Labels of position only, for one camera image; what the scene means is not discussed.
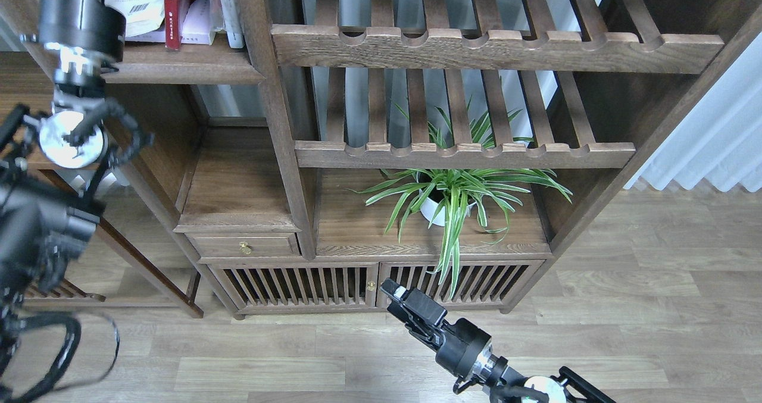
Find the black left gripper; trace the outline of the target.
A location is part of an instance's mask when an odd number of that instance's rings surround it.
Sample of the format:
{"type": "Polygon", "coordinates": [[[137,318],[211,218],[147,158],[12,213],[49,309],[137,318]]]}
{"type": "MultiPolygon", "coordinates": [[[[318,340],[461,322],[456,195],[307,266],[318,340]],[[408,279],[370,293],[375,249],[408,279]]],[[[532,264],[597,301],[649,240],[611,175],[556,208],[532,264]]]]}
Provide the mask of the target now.
{"type": "Polygon", "coordinates": [[[40,0],[38,42],[95,51],[108,62],[124,55],[126,18],[105,0],[40,0]]]}

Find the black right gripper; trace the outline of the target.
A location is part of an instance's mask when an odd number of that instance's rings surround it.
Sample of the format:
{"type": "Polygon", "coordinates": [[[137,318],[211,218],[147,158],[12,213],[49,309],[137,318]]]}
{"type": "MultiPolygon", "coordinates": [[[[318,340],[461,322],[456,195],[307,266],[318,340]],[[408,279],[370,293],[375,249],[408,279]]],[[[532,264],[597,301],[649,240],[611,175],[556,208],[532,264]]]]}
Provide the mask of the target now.
{"type": "Polygon", "coordinates": [[[417,288],[406,289],[386,279],[380,290],[389,298],[386,310],[403,322],[411,336],[436,351],[437,364],[457,378],[473,376],[474,365],[492,343],[492,335],[466,318],[454,324],[443,322],[446,308],[417,288]]]}

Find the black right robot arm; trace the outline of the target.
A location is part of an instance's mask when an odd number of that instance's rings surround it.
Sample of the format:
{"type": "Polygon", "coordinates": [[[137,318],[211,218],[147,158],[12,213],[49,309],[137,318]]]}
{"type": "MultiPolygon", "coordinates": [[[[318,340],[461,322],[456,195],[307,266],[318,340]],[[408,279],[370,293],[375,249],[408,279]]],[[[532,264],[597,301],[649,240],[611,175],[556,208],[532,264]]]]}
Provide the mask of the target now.
{"type": "Polygon", "coordinates": [[[506,358],[493,354],[492,335],[466,318],[450,324],[446,308],[417,288],[386,279],[380,289],[390,298],[389,313],[435,351],[436,362],[457,378],[452,387],[456,395],[479,385],[492,402],[613,402],[568,367],[561,367],[557,376],[521,375],[506,358]]]}

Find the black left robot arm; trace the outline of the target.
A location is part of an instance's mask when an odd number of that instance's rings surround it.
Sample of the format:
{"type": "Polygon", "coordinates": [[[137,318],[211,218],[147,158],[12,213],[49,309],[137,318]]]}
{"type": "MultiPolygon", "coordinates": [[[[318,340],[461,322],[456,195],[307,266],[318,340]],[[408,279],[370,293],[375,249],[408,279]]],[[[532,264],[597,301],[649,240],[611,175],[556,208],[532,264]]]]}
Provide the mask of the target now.
{"type": "Polygon", "coordinates": [[[51,326],[65,329],[63,344],[37,384],[14,396],[2,386],[3,402],[30,402],[57,392],[82,337],[71,313],[20,317],[27,289],[49,292],[60,284],[71,260],[81,256],[104,213],[95,199],[107,170],[122,166],[152,145],[154,135],[116,99],[104,93],[103,73],[123,59],[126,18],[106,0],[40,0],[39,32],[31,42],[59,58],[54,71],[52,112],[32,114],[18,104],[2,124],[2,369],[22,333],[51,326]],[[84,191],[67,192],[28,173],[27,156],[38,146],[63,168],[97,164],[84,191]]]}

